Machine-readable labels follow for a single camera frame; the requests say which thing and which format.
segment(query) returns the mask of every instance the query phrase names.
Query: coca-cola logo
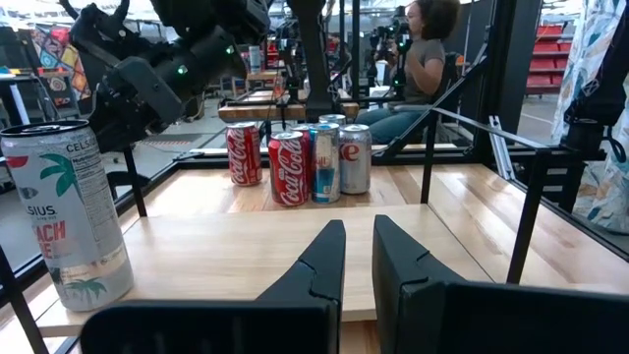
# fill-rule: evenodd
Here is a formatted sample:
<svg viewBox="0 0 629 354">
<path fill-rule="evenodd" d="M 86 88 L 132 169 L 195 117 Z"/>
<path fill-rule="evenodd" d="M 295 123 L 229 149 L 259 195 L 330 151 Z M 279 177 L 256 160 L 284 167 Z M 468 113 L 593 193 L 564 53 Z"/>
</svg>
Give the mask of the coca-cola logo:
<svg viewBox="0 0 629 354">
<path fill-rule="evenodd" d="M 229 164 L 232 170 L 232 178 L 238 183 L 245 183 L 247 177 L 247 159 L 245 147 L 245 130 L 234 129 L 230 131 L 230 138 L 227 140 Z"/>
<path fill-rule="evenodd" d="M 361 149 L 356 144 L 344 144 L 341 146 L 341 158 L 346 161 L 356 161 Z"/>
<path fill-rule="evenodd" d="M 279 178 L 286 182 L 280 198 L 286 206 L 296 206 L 302 202 L 304 181 L 304 158 L 300 140 L 281 141 L 277 150 Z"/>
</svg>

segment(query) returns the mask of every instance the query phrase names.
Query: can lid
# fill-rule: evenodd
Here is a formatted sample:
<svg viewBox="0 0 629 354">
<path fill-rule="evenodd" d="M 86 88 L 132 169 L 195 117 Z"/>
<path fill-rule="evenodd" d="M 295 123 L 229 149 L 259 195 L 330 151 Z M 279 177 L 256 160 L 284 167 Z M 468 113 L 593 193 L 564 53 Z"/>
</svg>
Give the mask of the can lid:
<svg viewBox="0 0 629 354">
<path fill-rule="evenodd" d="M 350 124 L 341 127 L 341 130 L 344 132 L 364 132 L 369 129 L 370 127 L 366 126 L 365 124 Z"/>
<path fill-rule="evenodd" d="M 27 138 L 45 135 L 54 135 L 86 127 L 89 124 L 87 120 L 71 120 L 58 122 L 44 122 L 35 124 L 26 124 L 11 127 L 0 131 L 0 137 L 5 138 Z"/>
<path fill-rule="evenodd" d="M 299 139 L 303 136 L 300 132 L 281 132 L 271 134 L 271 138 L 274 140 L 293 140 Z"/>
<path fill-rule="evenodd" d="M 245 129 L 245 128 L 254 127 L 255 125 L 256 125 L 256 122 L 241 122 L 241 123 L 230 124 L 230 125 L 227 126 L 227 128 L 229 128 L 229 129 Z"/>
<path fill-rule="evenodd" d="M 312 124 L 298 124 L 296 126 L 292 126 L 291 130 L 296 132 L 309 131 L 313 127 Z"/>
<path fill-rule="evenodd" d="M 329 131 L 338 129 L 339 125 L 336 123 L 318 123 L 313 125 L 313 129 L 320 131 Z"/>
</svg>

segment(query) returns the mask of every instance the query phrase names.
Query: jeans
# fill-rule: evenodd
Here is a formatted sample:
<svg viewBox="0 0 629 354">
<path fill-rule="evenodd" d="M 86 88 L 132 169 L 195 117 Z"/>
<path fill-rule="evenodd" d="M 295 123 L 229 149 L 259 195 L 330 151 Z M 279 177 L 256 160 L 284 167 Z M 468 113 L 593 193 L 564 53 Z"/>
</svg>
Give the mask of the jeans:
<svg viewBox="0 0 629 354">
<path fill-rule="evenodd" d="M 402 135 L 424 112 L 391 112 L 388 108 L 380 108 L 365 112 L 356 118 L 356 124 L 365 124 L 372 132 L 372 143 L 389 144 Z"/>
</svg>

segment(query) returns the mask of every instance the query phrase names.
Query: soda can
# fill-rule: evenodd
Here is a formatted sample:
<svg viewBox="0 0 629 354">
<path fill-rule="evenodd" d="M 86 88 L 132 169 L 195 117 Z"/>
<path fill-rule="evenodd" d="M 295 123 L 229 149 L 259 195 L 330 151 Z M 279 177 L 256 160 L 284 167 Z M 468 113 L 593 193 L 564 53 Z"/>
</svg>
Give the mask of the soda can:
<svg viewBox="0 0 629 354">
<path fill-rule="evenodd" d="M 319 123 L 312 126 L 313 202 L 334 203 L 341 196 L 338 152 L 339 126 Z"/>
<path fill-rule="evenodd" d="M 262 164 L 256 123 L 228 125 L 225 135 L 232 182 L 238 186 L 258 184 L 262 180 Z"/>
<path fill-rule="evenodd" d="M 362 194 L 372 182 L 372 134 L 370 127 L 350 124 L 341 127 L 341 193 Z"/>
<path fill-rule="evenodd" d="M 318 116 L 319 123 L 336 123 L 339 127 L 347 124 L 347 118 L 342 114 L 323 114 Z"/>
<path fill-rule="evenodd" d="M 61 304 L 91 311 L 123 296 L 134 277 L 87 121 L 12 127 L 0 137 Z"/>
<path fill-rule="evenodd" d="M 249 62 L 251 64 L 252 74 L 259 74 L 261 65 L 259 46 L 252 45 L 249 47 Z"/>
<path fill-rule="evenodd" d="M 313 140 L 311 139 L 311 127 L 313 124 L 298 124 L 291 127 L 291 131 L 302 133 L 302 139 L 304 140 L 304 147 L 306 147 L 306 166 L 308 167 L 308 174 L 306 175 L 306 182 L 308 185 L 308 191 L 312 189 L 313 180 L 313 161 L 311 156 L 313 155 Z"/>
<path fill-rule="evenodd" d="M 271 195 L 285 207 L 296 207 L 308 201 L 308 145 L 300 132 L 271 135 L 268 144 Z"/>
</svg>

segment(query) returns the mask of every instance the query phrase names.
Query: red bull can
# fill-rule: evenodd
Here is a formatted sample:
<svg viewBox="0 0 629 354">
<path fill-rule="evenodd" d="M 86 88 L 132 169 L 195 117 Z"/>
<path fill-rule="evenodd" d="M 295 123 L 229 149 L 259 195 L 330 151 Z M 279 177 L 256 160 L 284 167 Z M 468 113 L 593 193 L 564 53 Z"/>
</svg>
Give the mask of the red bull can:
<svg viewBox="0 0 629 354">
<path fill-rule="evenodd" d="M 339 126 L 319 123 L 311 128 L 313 202 L 334 203 L 341 197 Z"/>
<path fill-rule="evenodd" d="M 342 114 L 323 114 L 318 116 L 319 123 L 336 123 L 339 127 L 347 124 L 347 118 Z"/>
</svg>

